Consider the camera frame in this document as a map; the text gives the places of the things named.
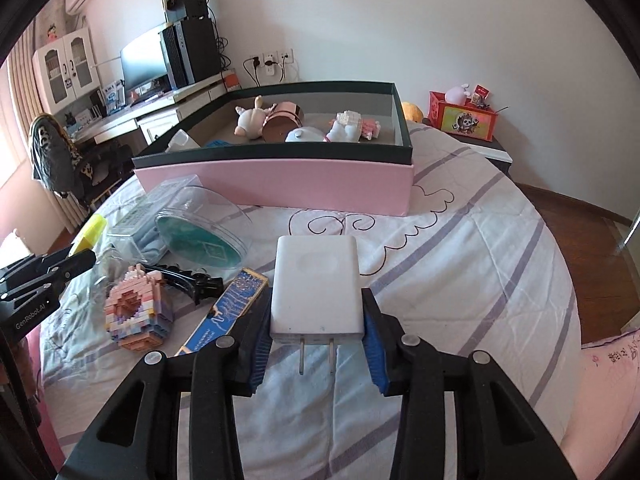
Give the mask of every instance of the transparent plastic box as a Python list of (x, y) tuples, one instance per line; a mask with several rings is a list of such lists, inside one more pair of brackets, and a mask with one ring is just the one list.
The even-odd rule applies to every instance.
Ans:
[(136, 203), (107, 236), (124, 259), (155, 265), (167, 250), (156, 228), (156, 215), (185, 186), (199, 186), (197, 175), (165, 180)]
[(181, 189), (158, 213), (156, 226), (172, 254), (213, 269), (242, 267), (254, 238), (250, 218), (237, 205), (198, 186)]

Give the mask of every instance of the striped bedsheet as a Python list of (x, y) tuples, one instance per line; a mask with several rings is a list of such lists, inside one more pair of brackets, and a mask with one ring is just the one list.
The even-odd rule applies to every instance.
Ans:
[[(441, 351), (491, 353), (559, 442), (579, 378), (580, 325), (572, 282), (551, 232), (534, 207), (481, 155), (433, 128), (410, 123), (415, 180), (405, 218), (242, 206), (256, 227), (248, 266), (273, 278), (278, 237), (356, 237), (362, 286), (406, 332)], [(110, 224), (142, 193), (135, 178), (101, 206)], [(105, 248), (102, 240), (97, 251)], [(118, 349), (103, 327), (97, 267), (69, 285), (42, 327), (46, 402), (65, 454), (140, 356)], [(171, 355), (204, 315), (176, 294), (177, 320), (163, 350)], [(387, 479), (400, 399), (371, 383), (362, 346), (274, 346), (264, 383), (235, 399), (245, 478)], [(178, 462), (188, 475), (189, 397), (182, 398)], [(447, 478), (455, 478), (451, 396)]]

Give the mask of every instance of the black speaker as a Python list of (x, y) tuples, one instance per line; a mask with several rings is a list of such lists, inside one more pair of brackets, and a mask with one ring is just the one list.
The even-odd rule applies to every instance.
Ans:
[(207, 18), (207, 0), (162, 0), (167, 23), (193, 18)]
[(192, 85), (222, 71), (220, 53), (210, 18), (180, 20), (173, 28), (178, 39), (187, 82)]
[(162, 55), (164, 56), (164, 64), (166, 72), (169, 76), (171, 88), (177, 90), (183, 88), (189, 83), (187, 74), (184, 71), (182, 56), (180, 54), (180, 46), (178, 45), (178, 34), (174, 26), (169, 26), (161, 32)]

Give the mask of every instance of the yellow round object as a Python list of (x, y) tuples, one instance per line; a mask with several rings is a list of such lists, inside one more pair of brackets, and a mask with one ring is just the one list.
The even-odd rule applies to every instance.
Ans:
[(404, 113), (404, 118), (407, 121), (413, 121), (415, 123), (421, 123), (424, 119), (424, 114), (422, 110), (418, 108), (416, 105), (412, 103), (404, 102), (402, 103), (402, 112)]

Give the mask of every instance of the glass cabinet door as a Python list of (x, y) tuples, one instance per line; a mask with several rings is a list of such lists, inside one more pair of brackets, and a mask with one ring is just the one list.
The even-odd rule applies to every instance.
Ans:
[(64, 62), (60, 63), (60, 53), (55, 48), (45, 54), (44, 61), (47, 67), (47, 78), (49, 79), (53, 101), (58, 104), (68, 96), (65, 87), (65, 77), (68, 77), (68, 69)]
[(71, 56), (73, 63), (72, 70), (78, 75), (78, 84), (80, 88), (90, 85), (93, 80), (91, 78), (91, 70), (89, 69), (89, 61), (86, 55), (83, 38), (74, 38), (71, 41)]

